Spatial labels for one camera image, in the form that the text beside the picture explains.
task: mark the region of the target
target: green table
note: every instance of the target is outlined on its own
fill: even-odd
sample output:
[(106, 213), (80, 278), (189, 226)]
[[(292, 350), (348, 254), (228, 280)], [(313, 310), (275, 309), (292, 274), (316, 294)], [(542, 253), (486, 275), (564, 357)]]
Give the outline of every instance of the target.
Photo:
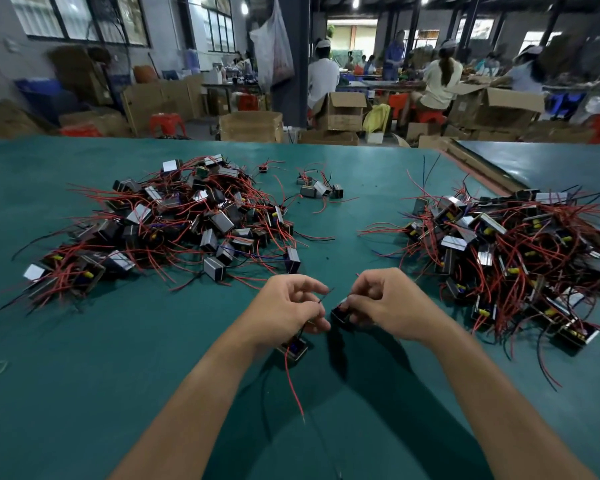
[[(430, 150), (352, 146), (236, 144), (151, 139), (37, 137), (0, 142), (0, 305), (24, 284), (22, 272), (42, 242), (10, 261), (14, 250), (91, 213), (93, 204), (66, 183), (110, 188), (120, 177), (142, 177), (162, 161), (224, 153), (250, 168), (286, 160), (288, 171), (257, 177), (280, 199), (297, 191), (294, 167), (325, 162), (345, 197), (328, 204), (293, 203), (288, 219), (331, 242), (300, 247), (301, 270), (336, 287), (327, 309), (346, 295), (356, 273), (396, 261), (371, 249), (396, 249), (392, 235), (360, 238), (375, 221), (400, 223), (400, 210), (419, 191), (438, 156)], [(462, 172), (445, 157), (433, 170), (433, 195), (458, 186)], [(475, 194), (480, 186), (467, 179)], [(408, 269), (416, 269), (410, 263)], [(437, 297), (437, 279), (421, 285)], [(81, 306), (52, 303), (25, 315), (16, 304), (0, 314), (0, 479), (103, 478), (135, 443), (184, 375), (243, 310), (255, 291), (208, 279), (172, 294), (156, 275), (102, 285)], [(460, 316), (462, 310), (452, 310)], [(554, 393), (536, 361), (537, 331), (517, 338), (516, 362), (501, 347), (489, 354), (568, 445), (600, 475), (600, 337), (577, 357), (545, 346), (545, 361), (564, 388)], [(380, 331), (342, 332), (312, 339), (291, 375), (306, 424), (289, 391), (281, 356), (249, 371), (216, 443), (209, 479), (480, 479), (486, 462), (430, 352)]]

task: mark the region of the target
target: plastic bag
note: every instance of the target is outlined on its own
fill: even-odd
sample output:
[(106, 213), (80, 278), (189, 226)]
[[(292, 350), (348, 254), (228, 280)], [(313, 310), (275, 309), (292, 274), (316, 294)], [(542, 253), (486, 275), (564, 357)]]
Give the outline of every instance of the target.
[(249, 36), (256, 53), (258, 84), (264, 92), (295, 75), (289, 37), (278, 0), (273, 1), (270, 19), (259, 29), (251, 31)]

